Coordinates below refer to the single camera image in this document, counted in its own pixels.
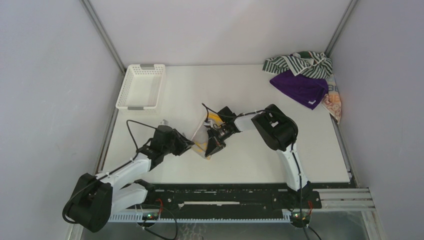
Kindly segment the yellow grey patterned towel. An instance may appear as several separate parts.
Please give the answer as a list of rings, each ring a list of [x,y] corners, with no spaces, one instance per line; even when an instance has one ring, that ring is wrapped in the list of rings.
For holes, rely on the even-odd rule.
[[[224,123],[216,113],[208,113],[207,118],[207,123],[211,124],[212,126],[220,126]],[[197,130],[194,133],[194,136],[191,138],[191,141],[194,142],[194,145],[191,147],[191,149],[203,159],[210,160],[212,157],[211,155],[205,156],[209,140],[208,130],[210,129],[210,125],[207,125],[207,123],[203,120],[200,122]]]

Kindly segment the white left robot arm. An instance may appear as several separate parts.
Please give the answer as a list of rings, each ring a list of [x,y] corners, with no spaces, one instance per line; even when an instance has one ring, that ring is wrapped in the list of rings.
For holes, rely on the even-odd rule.
[[[62,218],[96,233],[111,215],[134,205],[153,207],[157,200],[153,186],[139,177],[161,164],[165,156],[180,156],[193,145],[175,128],[155,127],[153,136],[142,146],[137,145],[134,156],[123,165],[96,175],[81,175],[63,207]]]

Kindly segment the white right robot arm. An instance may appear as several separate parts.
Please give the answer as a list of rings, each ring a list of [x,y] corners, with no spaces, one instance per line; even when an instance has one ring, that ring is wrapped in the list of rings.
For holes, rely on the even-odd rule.
[[[309,183],[303,167],[298,160],[297,138],[299,128],[297,124],[285,115],[275,104],[266,108],[236,114],[228,106],[214,111],[204,105],[209,113],[219,117],[221,123],[205,118],[207,128],[207,145],[204,156],[212,156],[226,147],[225,141],[238,133],[256,130],[265,144],[275,151],[281,160],[286,184],[292,191],[289,194],[289,203],[295,208],[302,208],[309,201],[308,193],[303,190]]]

